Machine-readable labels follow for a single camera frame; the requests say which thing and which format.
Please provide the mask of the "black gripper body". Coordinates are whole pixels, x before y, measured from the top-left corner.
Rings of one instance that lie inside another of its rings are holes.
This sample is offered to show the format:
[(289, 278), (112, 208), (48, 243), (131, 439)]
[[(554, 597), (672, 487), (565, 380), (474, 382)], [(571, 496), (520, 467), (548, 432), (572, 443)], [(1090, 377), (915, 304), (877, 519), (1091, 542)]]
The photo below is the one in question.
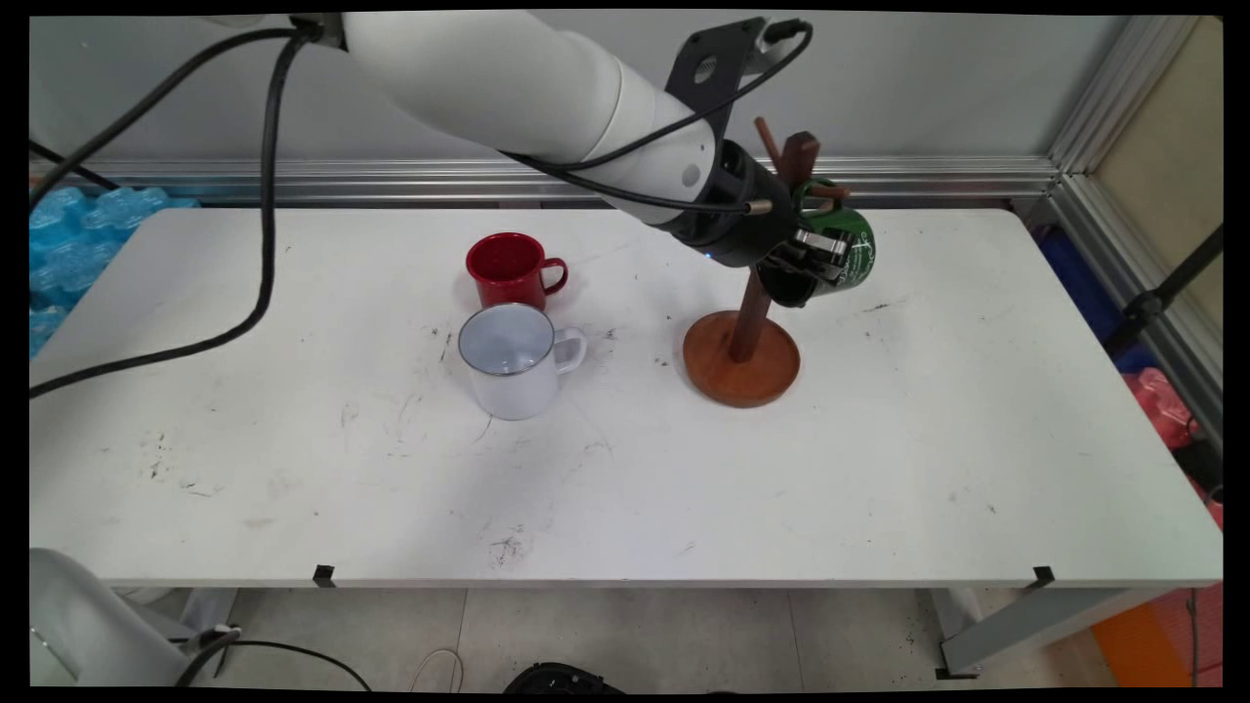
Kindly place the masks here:
[(762, 214), (684, 211), (674, 220), (675, 240), (722, 266), (754, 266), (799, 230), (790, 186), (740, 145), (722, 145), (702, 196), (705, 204), (771, 205)]

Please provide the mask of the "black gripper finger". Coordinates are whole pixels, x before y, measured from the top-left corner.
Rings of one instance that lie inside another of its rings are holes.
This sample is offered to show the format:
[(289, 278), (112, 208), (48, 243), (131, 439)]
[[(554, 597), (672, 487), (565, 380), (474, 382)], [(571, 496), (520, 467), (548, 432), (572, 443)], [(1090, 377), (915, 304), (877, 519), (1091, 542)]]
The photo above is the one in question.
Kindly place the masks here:
[(826, 286), (848, 285), (849, 258), (850, 233), (842, 228), (799, 228), (792, 236), (792, 270)]
[(778, 244), (762, 258), (762, 286), (768, 291), (812, 291), (815, 276), (805, 268), (808, 250)]

